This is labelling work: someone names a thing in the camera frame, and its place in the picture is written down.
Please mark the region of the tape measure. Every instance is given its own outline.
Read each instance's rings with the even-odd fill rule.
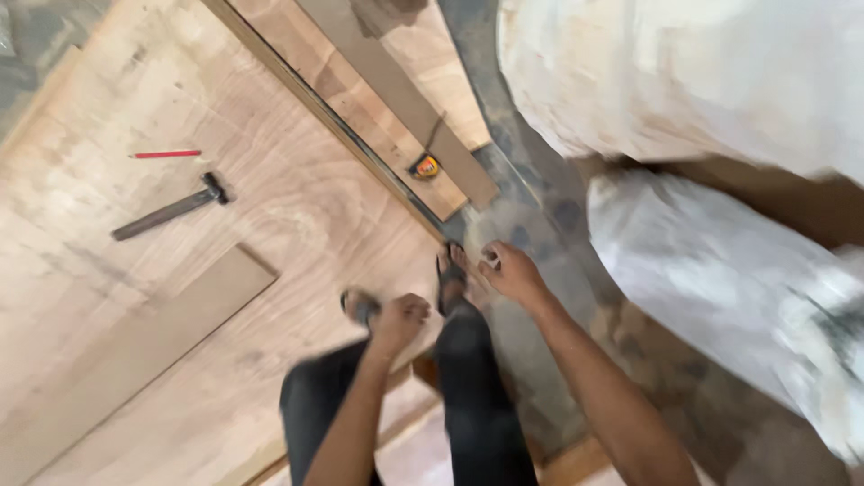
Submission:
[[[418,181],[431,181],[438,175],[439,168],[438,161],[427,152],[408,168],[408,173]]]

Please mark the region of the hammer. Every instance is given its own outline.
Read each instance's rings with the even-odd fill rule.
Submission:
[[[201,176],[201,181],[204,181],[206,189],[197,192],[188,197],[180,199],[174,204],[158,209],[150,214],[147,214],[138,221],[132,221],[124,227],[120,227],[111,232],[111,237],[117,241],[128,240],[129,238],[143,233],[152,227],[161,225],[189,211],[200,208],[210,201],[216,201],[222,206],[228,203],[228,196],[225,190],[219,186],[213,172],[206,172]]]

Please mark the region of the leg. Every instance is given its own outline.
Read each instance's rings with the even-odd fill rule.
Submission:
[[[302,486],[312,459],[354,379],[366,341],[298,364],[285,377],[279,409],[288,444],[291,483]],[[378,473],[370,485],[379,486]]]
[[[467,264],[464,252],[454,254]],[[486,319],[461,293],[442,289],[447,323],[435,344],[456,486],[537,485],[516,408],[504,390]]]

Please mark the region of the sandal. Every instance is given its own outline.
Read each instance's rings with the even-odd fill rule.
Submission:
[[[348,299],[348,292],[350,291],[356,291],[359,294],[359,301],[357,302],[357,306],[354,308],[354,316],[348,317],[355,323],[365,326],[370,332],[372,332],[372,328],[369,327],[369,318],[381,311],[381,303],[371,294],[362,289],[356,287],[345,289],[342,292],[342,295],[339,296],[339,304],[342,307],[342,312],[345,312],[346,316],[348,315],[348,312],[345,308],[345,301]]]
[[[444,272],[441,271],[441,267],[438,265],[438,256],[435,256],[435,269],[438,271],[438,312],[445,316],[444,314],[444,285],[449,284],[453,280],[458,280],[465,284],[467,282],[467,275],[465,271],[462,270],[462,267],[456,265],[453,261],[453,258],[450,257],[450,247],[456,245],[463,252],[465,248],[462,247],[459,243],[453,240],[447,240],[444,242],[444,245],[447,247],[447,270]]]

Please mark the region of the person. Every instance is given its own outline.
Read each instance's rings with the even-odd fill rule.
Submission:
[[[631,486],[692,486],[696,473],[659,412],[568,315],[530,257],[494,241],[480,274],[534,320],[588,424]],[[456,486],[537,485],[516,409],[499,377],[492,338],[466,299],[468,260],[449,241],[437,256],[439,311],[446,323],[435,344],[444,421]],[[429,303],[407,294],[380,304],[362,290],[342,307],[371,337],[304,361],[283,383],[280,408],[296,486],[377,486],[378,418],[394,359],[429,316]]]

